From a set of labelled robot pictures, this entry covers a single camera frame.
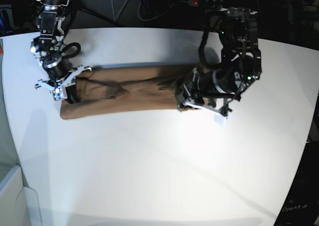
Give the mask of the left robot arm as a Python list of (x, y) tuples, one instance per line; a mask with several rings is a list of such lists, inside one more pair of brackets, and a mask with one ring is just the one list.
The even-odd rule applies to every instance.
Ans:
[[(218, 64), (209, 63), (205, 56), (210, 33), (217, 33), (222, 44)], [(242, 7), (207, 12), (198, 56), (199, 66), (176, 83), (177, 109), (209, 110), (227, 117), (232, 112), (229, 104), (240, 101), (262, 74), (255, 15)]]

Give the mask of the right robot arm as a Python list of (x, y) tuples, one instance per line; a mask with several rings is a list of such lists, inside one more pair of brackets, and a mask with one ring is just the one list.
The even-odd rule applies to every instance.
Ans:
[(64, 42), (76, 15), (76, 0), (35, 1), (42, 7), (36, 21), (39, 36), (32, 39), (30, 51), (47, 79), (38, 80), (34, 87), (49, 90), (54, 101), (77, 103), (76, 78), (91, 68), (74, 67), (69, 60), (80, 53), (81, 45)]

